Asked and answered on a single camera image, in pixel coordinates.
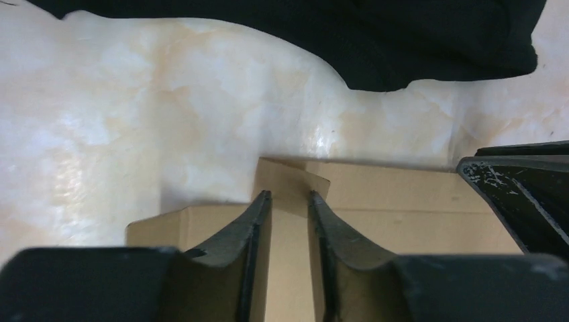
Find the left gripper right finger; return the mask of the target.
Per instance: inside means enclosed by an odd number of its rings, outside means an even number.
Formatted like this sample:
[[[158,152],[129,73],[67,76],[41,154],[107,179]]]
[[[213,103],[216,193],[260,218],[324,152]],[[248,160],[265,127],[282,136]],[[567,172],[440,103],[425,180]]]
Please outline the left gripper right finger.
[[[309,258],[316,321],[411,321],[396,255],[309,195]]]

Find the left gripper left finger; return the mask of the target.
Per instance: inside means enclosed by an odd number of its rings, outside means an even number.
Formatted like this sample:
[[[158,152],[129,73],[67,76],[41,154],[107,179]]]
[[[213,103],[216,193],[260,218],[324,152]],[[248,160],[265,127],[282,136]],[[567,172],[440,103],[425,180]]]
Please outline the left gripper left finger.
[[[171,251],[156,321],[264,321],[272,194],[199,245]]]

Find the brown cardboard paper box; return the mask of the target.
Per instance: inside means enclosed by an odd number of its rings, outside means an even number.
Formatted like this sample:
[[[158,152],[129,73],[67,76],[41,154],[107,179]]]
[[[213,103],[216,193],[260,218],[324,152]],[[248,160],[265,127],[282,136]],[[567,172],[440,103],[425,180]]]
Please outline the brown cardboard paper box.
[[[317,190],[333,212],[398,254],[518,254],[487,203],[449,172],[255,158],[215,170],[168,167],[160,204],[125,231],[128,246],[197,247],[272,194],[262,223],[252,321],[313,321],[307,202]]]

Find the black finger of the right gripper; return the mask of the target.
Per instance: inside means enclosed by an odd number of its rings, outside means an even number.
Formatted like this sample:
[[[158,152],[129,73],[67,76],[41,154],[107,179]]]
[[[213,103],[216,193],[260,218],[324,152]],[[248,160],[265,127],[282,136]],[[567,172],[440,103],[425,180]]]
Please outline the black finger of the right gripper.
[[[568,257],[568,142],[481,148],[456,172],[525,253]]]

